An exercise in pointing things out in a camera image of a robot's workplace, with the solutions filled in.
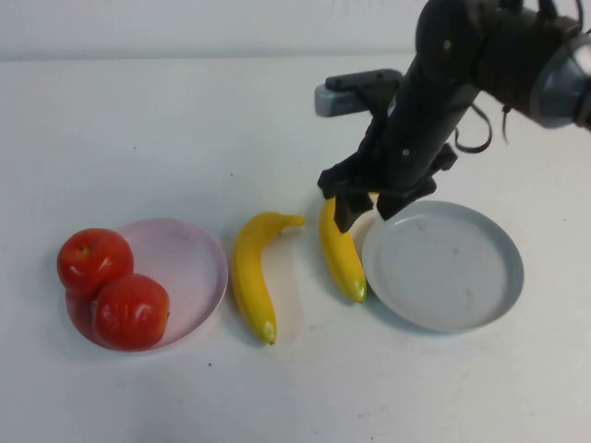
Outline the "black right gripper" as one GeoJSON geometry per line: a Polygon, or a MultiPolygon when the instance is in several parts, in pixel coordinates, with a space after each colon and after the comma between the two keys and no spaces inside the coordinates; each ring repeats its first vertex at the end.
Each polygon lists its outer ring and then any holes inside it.
{"type": "Polygon", "coordinates": [[[433,194],[435,181],[423,178],[477,94],[469,84],[405,76],[391,113],[366,133],[357,152],[320,175],[324,197],[336,196],[339,231],[348,232],[373,209],[370,194],[353,192],[379,192],[376,208],[384,221],[433,194]]]}

